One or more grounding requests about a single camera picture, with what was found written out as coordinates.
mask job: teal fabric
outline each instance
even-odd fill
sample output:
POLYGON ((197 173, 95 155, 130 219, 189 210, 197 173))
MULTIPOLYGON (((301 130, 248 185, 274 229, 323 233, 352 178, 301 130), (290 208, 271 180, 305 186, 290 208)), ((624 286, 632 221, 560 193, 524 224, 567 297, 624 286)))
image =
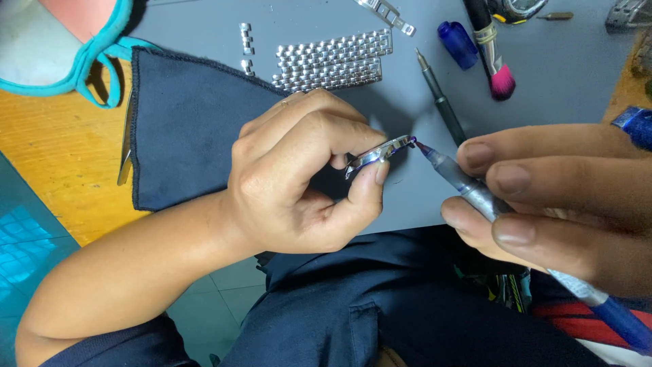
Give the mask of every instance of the teal fabric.
POLYGON ((157 48, 143 40, 120 37, 120 33, 125 28, 127 21, 129 21, 132 6, 132 0, 116 0, 115 8, 108 22, 95 37, 91 38, 79 49, 66 78, 48 86, 24 86, 0 79, 0 89, 35 97, 50 97, 77 89, 81 95, 98 107, 116 107, 120 101, 120 85, 117 71, 109 61, 108 56, 131 61, 131 47, 157 48), (109 70, 111 76, 109 97, 106 103, 97 101, 86 86, 86 78, 95 60, 103 64, 109 70))

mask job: blue marker cap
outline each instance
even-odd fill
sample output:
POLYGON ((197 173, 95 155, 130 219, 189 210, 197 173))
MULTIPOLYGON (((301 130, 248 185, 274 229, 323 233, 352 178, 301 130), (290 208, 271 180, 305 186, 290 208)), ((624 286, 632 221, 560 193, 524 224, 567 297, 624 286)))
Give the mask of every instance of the blue marker cap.
POLYGON ((439 39, 444 43, 446 50, 462 70, 470 69, 478 62, 478 49, 462 24, 443 22, 437 28, 437 33, 439 33, 439 39))
POLYGON ((635 146, 652 152, 652 110, 628 107, 612 125, 626 132, 635 146))

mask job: microfiber cloth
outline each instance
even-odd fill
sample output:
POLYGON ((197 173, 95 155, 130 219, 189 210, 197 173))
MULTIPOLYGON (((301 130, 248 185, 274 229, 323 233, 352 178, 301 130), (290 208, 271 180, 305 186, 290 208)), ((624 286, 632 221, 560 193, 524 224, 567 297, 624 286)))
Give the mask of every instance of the microfiber cloth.
POLYGON ((290 95, 208 59, 134 47, 133 202, 157 211, 226 188, 240 128, 290 95))

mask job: wooden table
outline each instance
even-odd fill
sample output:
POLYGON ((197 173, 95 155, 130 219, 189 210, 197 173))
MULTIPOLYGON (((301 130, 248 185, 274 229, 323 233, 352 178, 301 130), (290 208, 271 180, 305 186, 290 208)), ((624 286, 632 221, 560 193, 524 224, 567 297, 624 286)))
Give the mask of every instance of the wooden table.
MULTIPOLYGON (((604 123, 630 105, 652 108, 630 60, 604 123)), ((121 64, 129 91, 131 67, 121 64)), ((126 103, 101 110, 76 92, 36 98, 0 91, 0 152, 81 246, 147 215, 133 209, 131 179, 116 185, 125 110, 126 103)))

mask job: white fabric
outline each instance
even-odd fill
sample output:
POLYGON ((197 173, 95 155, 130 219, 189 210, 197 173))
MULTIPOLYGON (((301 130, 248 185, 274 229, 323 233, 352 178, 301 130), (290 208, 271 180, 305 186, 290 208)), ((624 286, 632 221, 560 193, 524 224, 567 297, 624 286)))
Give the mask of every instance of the white fabric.
POLYGON ((627 367, 652 367, 652 357, 640 355, 635 351, 584 339, 577 339, 577 341, 608 364, 627 367))
POLYGON ((27 86, 65 78, 82 43, 38 1, 5 1, 0 7, 0 78, 27 86))

